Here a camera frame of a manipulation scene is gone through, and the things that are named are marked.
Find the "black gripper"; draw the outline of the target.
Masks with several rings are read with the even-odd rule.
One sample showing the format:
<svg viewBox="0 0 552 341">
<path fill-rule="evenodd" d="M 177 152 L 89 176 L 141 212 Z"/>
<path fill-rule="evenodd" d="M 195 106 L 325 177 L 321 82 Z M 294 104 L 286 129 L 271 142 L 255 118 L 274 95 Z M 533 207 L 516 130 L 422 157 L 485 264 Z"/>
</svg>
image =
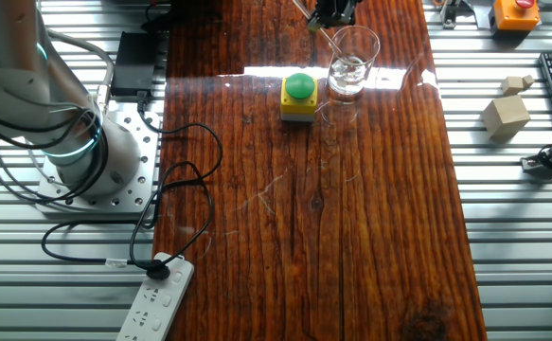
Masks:
<svg viewBox="0 0 552 341">
<path fill-rule="evenodd" d="M 308 30 L 318 31 L 324 27 L 323 18 L 328 17 L 327 27 L 344 27 L 355 24 L 356 7 L 363 0 L 317 0 L 314 13 L 308 20 Z"/>
</svg>

